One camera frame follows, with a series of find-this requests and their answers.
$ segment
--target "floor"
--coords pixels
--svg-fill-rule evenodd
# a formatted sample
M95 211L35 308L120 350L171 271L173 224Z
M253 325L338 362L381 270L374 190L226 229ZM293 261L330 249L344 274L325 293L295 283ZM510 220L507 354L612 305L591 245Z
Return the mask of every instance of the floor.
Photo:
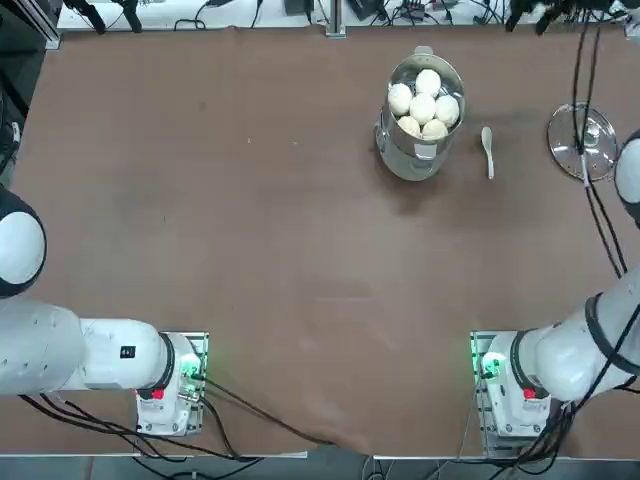
M247 469L234 478L294 480L356 480L362 475L362 466L366 457L339 448L322 447L309 453L307 460L298 459L266 459L260 464ZM189 459L180 464L162 464L159 461L146 461L146 464L161 473L169 474L178 471L189 471L193 468L208 475L219 476L237 468L226 460L216 458ZM385 471L389 461L384 461ZM387 477L390 480L426 480L436 468L434 461L404 460L397 461ZM0 458L0 470L3 480L153 480L159 478L144 470L130 458L123 457L58 457L58 458ZM440 474L442 480L488 480L496 471L490 466L448 465ZM371 462L362 477L371 474ZM631 480L638 478L640 464L633 462L600 462L600 461L559 461L548 473L538 477L548 480L596 480L613 478ZM514 475L511 479L525 478L525 475Z

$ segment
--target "brown table surface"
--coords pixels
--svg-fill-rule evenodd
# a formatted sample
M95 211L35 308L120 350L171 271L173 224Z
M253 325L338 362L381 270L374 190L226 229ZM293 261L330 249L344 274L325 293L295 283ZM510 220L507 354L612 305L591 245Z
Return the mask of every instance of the brown table surface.
M546 146L577 40L469 27L350 29L340 41L315 29L67 35L47 54L15 183L50 242L30 296L206 330L215 378L342 446L455 455L469 332L561 320L613 281L581 183ZM391 70L420 44L457 68L469 116L443 170L409 184L378 160L372 126ZM638 127L639 52L619 29L602 35L593 102L620 139ZM633 264L638 234L613 184L599 185ZM126 397L74 396L119 420L132 418ZM130 451L1 405L13 432L3 453ZM636 407L620 392L596 398L564 453L640 458L626 437ZM220 410L240 451L310 447ZM205 428L195 442L222 450ZM481 453L474 413L465 454Z

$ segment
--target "pot handle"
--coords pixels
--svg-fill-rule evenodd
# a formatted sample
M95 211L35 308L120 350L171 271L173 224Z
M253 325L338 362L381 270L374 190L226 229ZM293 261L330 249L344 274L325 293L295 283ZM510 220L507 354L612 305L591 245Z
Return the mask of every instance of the pot handle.
M426 47L426 46L417 46L414 50L413 50L413 54L414 55L418 55L418 54L427 54L427 55L433 55L433 48L431 47Z

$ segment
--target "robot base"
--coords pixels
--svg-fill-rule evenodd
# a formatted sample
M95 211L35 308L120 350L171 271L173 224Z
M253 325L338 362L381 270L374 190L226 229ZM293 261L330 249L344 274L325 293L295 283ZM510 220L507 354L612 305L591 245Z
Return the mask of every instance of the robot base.
M517 455L538 436L549 417L550 397L527 398L513 376L509 353L516 333L471 333L476 403L486 456Z
M206 376L209 334L205 332L164 332L175 351L171 380L151 398L136 392L137 429L150 435L184 436L202 430L205 384L190 375Z

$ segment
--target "white spoon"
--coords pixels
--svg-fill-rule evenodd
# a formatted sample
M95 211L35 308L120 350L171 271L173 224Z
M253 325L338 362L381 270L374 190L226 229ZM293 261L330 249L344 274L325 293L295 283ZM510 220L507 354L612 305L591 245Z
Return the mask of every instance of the white spoon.
M493 178L493 156L491 155L491 141L493 140L493 133L489 127L482 127L482 146L487 154L487 173L489 180Z

